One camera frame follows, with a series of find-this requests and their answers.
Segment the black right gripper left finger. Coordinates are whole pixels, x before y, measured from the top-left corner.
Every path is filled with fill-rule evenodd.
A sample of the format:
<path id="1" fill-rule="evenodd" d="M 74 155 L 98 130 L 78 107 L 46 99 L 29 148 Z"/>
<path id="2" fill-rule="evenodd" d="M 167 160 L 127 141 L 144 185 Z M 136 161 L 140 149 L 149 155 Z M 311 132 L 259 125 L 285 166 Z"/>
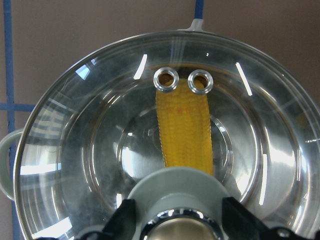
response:
<path id="1" fill-rule="evenodd" d="M 91 230 L 78 240 L 132 240 L 136 231 L 136 201 L 125 199 L 102 230 Z"/>

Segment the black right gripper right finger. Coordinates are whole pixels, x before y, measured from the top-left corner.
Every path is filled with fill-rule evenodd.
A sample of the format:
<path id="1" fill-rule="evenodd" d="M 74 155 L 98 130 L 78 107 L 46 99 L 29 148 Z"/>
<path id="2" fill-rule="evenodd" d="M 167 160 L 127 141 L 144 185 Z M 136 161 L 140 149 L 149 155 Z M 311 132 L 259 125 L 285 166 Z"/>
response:
<path id="1" fill-rule="evenodd" d="M 284 227 L 267 227 L 233 197 L 222 199 L 222 228 L 231 240 L 301 240 Z"/>

